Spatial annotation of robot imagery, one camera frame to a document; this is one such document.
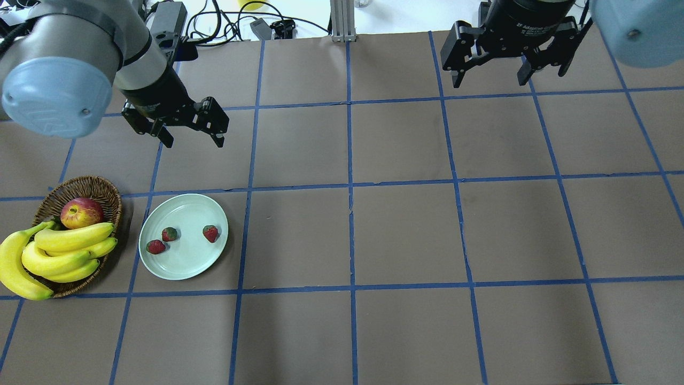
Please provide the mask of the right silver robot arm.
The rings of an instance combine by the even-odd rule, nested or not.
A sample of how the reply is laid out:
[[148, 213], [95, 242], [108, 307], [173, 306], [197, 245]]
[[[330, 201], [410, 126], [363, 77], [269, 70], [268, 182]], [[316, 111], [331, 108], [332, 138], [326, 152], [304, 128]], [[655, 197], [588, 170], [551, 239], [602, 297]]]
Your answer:
[[579, 19], [574, 1], [485, 1], [479, 25], [458, 20], [440, 49], [441, 68], [458, 88], [465, 73], [492, 59], [522, 58], [519, 85], [547, 66], [568, 72], [592, 27], [623, 64], [667, 66], [682, 59], [682, 1], [587, 1]]

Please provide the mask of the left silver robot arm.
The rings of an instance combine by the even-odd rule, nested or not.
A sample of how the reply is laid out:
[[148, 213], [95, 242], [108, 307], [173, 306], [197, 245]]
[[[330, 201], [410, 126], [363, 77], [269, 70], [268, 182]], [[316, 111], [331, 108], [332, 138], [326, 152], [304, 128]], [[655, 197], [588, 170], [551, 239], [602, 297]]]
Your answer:
[[37, 1], [25, 20], [2, 22], [2, 120], [32, 132], [81, 138], [100, 125], [113, 90], [140, 135], [173, 146], [169, 127], [224, 145], [229, 117], [213, 97], [195, 102], [174, 63], [198, 57], [182, 34], [186, 8], [161, 2], [146, 24], [142, 1]]

